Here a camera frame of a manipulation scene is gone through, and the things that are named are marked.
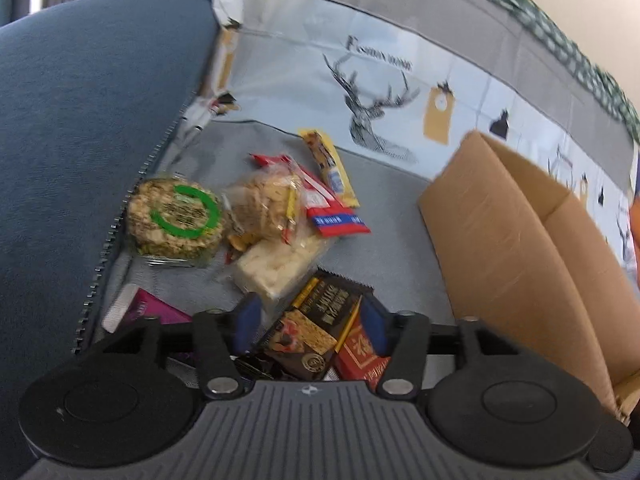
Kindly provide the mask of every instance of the red snack wrapper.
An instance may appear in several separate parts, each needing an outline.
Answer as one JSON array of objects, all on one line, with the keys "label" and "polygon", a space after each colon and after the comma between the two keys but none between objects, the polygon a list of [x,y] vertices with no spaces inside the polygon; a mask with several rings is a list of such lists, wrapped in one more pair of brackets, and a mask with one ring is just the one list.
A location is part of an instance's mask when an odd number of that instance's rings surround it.
[{"label": "red snack wrapper", "polygon": [[343,206],[320,180],[300,166],[289,155],[267,156],[252,154],[252,157],[260,166],[284,162],[289,165],[291,171],[298,174],[305,188],[306,215],[323,237],[371,232],[352,209]]},{"label": "red snack wrapper", "polygon": [[335,357],[334,367],[341,379],[365,380],[375,391],[389,359],[389,357],[376,355],[369,338],[362,329],[358,315],[344,345]]}]

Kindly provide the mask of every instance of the green and white patterned trim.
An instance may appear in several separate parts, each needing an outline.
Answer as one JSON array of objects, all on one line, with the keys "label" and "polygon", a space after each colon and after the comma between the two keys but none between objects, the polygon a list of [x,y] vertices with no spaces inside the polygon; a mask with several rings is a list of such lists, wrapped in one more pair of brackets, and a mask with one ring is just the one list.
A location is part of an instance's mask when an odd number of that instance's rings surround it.
[{"label": "green and white patterned trim", "polygon": [[577,79],[593,94],[600,105],[618,121],[623,121],[635,142],[640,142],[638,113],[614,77],[580,52],[546,13],[532,0],[489,0],[514,16],[538,38]]}]

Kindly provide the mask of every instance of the yellow snack wrapper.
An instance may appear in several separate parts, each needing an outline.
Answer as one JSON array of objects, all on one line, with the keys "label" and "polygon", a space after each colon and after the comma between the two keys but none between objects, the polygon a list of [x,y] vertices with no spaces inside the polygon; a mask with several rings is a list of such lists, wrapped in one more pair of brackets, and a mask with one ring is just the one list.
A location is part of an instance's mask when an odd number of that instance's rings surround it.
[{"label": "yellow snack wrapper", "polygon": [[336,198],[347,207],[360,207],[331,137],[320,130],[299,130],[298,134],[305,139],[320,166],[322,181],[334,192]]}]

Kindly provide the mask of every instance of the metal bolt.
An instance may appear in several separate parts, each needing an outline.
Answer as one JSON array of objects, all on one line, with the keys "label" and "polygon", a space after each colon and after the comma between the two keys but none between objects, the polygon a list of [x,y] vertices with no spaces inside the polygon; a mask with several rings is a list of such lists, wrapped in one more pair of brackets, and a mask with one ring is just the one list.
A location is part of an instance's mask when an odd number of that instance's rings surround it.
[{"label": "metal bolt", "polygon": [[214,394],[230,394],[238,389],[238,381],[231,377],[216,377],[207,383],[207,388]]},{"label": "metal bolt", "polygon": [[382,384],[382,388],[389,395],[407,395],[413,391],[414,385],[406,379],[389,379]]}]

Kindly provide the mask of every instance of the zipper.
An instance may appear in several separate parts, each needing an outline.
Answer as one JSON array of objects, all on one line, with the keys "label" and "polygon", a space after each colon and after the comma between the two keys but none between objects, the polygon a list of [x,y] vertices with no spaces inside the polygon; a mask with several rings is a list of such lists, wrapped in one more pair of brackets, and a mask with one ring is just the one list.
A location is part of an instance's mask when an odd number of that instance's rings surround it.
[{"label": "zipper", "polygon": [[89,327],[87,325],[89,324],[91,314],[94,310],[98,292],[100,291],[100,288],[104,283],[104,272],[106,270],[109,257],[111,256],[111,251],[113,250],[115,241],[118,237],[118,234],[120,234],[122,225],[124,224],[127,205],[129,205],[131,195],[135,192],[139,184],[145,179],[146,173],[149,168],[151,168],[153,164],[156,163],[158,156],[164,151],[167,143],[176,131],[178,123],[184,119],[184,114],[187,111],[187,108],[190,106],[190,104],[187,104],[187,102],[191,103],[195,95],[196,91],[191,91],[188,100],[180,108],[178,118],[167,128],[160,142],[155,145],[151,153],[147,156],[144,164],[142,164],[142,166],[138,170],[138,176],[136,177],[134,185],[127,191],[124,199],[122,200],[122,206],[120,207],[119,215],[113,219],[113,222],[110,225],[109,231],[107,232],[107,237],[102,244],[100,259],[98,260],[98,264],[94,267],[95,274],[94,278],[92,279],[91,285],[89,285],[89,293],[85,296],[84,302],[82,303],[82,310],[78,319],[78,323],[76,325],[74,342],[71,347],[71,352],[74,355],[77,355],[82,351],[82,343],[84,342],[85,337],[88,335],[88,333],[92,333],[92,330],[88,330]]}]

